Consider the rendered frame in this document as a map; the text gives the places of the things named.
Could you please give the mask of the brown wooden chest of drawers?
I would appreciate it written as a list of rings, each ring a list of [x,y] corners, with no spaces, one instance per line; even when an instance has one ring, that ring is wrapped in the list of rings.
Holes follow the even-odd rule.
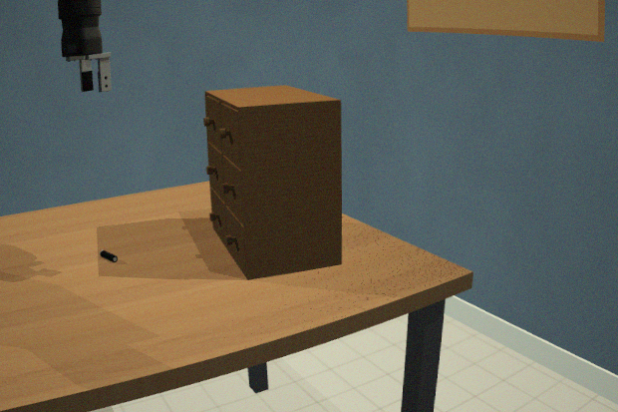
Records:
[[[204,91],[238,111],[247,278],[342,264],[341,100],[289,87]],[[211,95],[210,95],[211,94]],[[228,103],[229,102],[229,103]]]

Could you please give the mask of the dark brown drawer front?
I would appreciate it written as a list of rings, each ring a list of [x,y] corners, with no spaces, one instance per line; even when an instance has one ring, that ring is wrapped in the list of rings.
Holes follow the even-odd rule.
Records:
[[[204,126],[207,127],[207,137],[221,149],[221,139],[218,135],[220,129],[219,101],[209,96],[205,96],[205,100],[206,118],[203,119],[203,122]]]
[[[240,165],[238,111],[220,103],[222,150]]]
[[[225,220],[225,205],[223,200],[218,196],[218,194],[210,188],[211,190],[211,204],[212,204],[212,212],[209,214],[210,221],[213,221],[213,227],[225,243],[226,234],[226,220]],[[226,243],[225,243],[226,245]],[[227,245],[226,245],[227,246]]]
[[[244,228],[228,206],[226,206],[225,209],[227,224],[227,235],[225,236],[225,242],[226,245],[228,245],[229,251],[246,274]]]
[[[208,142],[208,158],[209,166],[206,167],[206,172],[210,175],[210,183],[224,199],[224,193],[222,192],[222,154],[210,142]]]
[[[225,194],[225,201],[227,204],[243,222],[240,169],[226,156],[222,157],[224,175],[222,192]]]

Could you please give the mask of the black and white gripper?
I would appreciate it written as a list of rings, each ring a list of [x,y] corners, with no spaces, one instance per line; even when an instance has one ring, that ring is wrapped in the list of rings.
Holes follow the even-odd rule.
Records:
[[[62,57],[68,62],[79,60],[81,91],[94,90],[93,59],[98,59],[99,92],[111,91],[111,53],[103,53],[99,29],[101,0],[58,0],[58,14],[63,27]]]

